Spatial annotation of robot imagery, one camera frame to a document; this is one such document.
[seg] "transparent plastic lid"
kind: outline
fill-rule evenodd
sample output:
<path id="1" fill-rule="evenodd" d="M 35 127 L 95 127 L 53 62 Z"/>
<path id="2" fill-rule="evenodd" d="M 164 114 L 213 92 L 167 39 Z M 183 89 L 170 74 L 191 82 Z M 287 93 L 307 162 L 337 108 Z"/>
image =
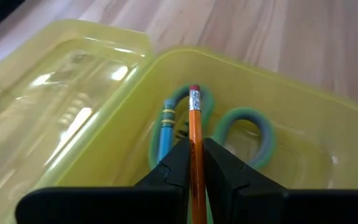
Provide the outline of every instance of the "transparent plastic lid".
<path id="1" fill-rule="evenodd" d="M 119 106 L 148 52 L 144 34 L 59 21 L 0 63 L 0 223 L 66 156 L 81 153 L 68 151 L 92 134 L 108 99 Z"/>

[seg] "pencil eraser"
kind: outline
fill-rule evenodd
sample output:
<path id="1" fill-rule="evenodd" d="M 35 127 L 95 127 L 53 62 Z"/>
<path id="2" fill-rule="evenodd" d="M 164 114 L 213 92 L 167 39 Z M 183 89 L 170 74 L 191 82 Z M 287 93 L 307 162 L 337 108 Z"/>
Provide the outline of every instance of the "pencil eraser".
<path id="1" fill-rule="evenodd" d="M 189 90 L 200 90 L 200 86 L 199 85 L 190 85 Z"/>

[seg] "plastic box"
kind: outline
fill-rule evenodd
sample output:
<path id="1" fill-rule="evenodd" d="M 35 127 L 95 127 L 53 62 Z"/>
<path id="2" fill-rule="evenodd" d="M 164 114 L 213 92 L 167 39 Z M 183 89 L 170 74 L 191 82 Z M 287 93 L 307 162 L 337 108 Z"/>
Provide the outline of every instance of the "plastic box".
<path id="1" fill-rule="evenodd" d="M 52 36 L 56 37 L 55 44 L 48 44 L 41 55 L 33 56 L 32 67 L 14 70 L 18 62 L 24 61 L 21 57 L 29 58 L 36 52 L 32 46 Z M 31 118 L 26 126 L 15 123 L 13 115 L 7 113 L 5 117 L 11 122 L 2 130 L 20 132 L 13 142 L 21 143 L 11 147 L 11 142 L 1 141 L 5 146 L 0 148 L 1 161 L 15 162 L 9 168 L 0 168 L 0 172 L 6 173 L 0 176 L 0 218 L 11 220 L 7 216 L 21 195 L 35 188 L 136 183 L 149 172 L 151 128 L 162 102 L 174 89 L 188 83 L 208 86 L 215 98 L 215 110 L 205 136 L 211 134 L 215 122 L 227 110 L 235 107 L 251 106 L 272 120 L 278 146 L 269 165 L 261 170 L 266 176 L 289 188 L 358 189 L 358 106 L 207 50 L 177 48 L 153 58 L 149 49 L 144 34 L 89 22 L 60 21 L 0 63 L 0 73 L 7 70 L 26 73 L 6 91 L 9 94 L 5 97 L 10 98 L 6 102 L 0 100 L 0 114 L 7 113 L 17 97 L 26 96 L 24 93 L 34 80 L 48 73 L 56 75 L 67 60 L 91 55 L 107 63 L 101 68 L 90 66 L 82 76 L 82 72 L 67 76 L 76 80 L 66 83 L 65 88 L 70 90 L 67 95 L 57 97 L 58 91 L 53 89 L 34 98 L 31 108 L 39 109 L 38 119 Z M 115 75 L 122 67 L 127 68 L 126 72 Z M 99 71 L 99 75 L 87 81 L 93 70 Z M 41 79 L 44 82 L 37 88 L 45 88 L 49 78 Z M 59 145 L 62 134 L 70 129 L 70 125 L 59 129 L 59 119 L 80 99 L 78 90 L 88 97 L 94 96 L 90 100 L 92 106 L 80 106 L 79 111 L 90 109 L 81 112 L 86 116 L 79 124 L 75 124 L 75 119 L 69 122 L 75 129 Z M 48 112 L 45 98 L 62 98 L 65 103 Z M 187 109 L 184 100 L 177 108 L 179 123 L 186 118 Z M 22 143 L 27 137 L 20 136 L 31 136 L 29 143 Z M 255 152 L 258 138 L 253 125 L 237 122 L 226 148 L 246 161 Z M 17 174 L 20 170 L 25 175 Z"/>

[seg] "wooden surface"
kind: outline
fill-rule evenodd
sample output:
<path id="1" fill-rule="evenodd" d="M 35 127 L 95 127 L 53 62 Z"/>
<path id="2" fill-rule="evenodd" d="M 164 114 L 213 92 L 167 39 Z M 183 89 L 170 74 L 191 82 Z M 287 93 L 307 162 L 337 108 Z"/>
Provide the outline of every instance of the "wooden surface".
<path id="1" fill-rule="evenodd" d="M 28 0 L 0 24 L 0 59 L 67 18 L 146 32 L 156 51 L 206 46 L 358 101 L 358 0 Z"/>

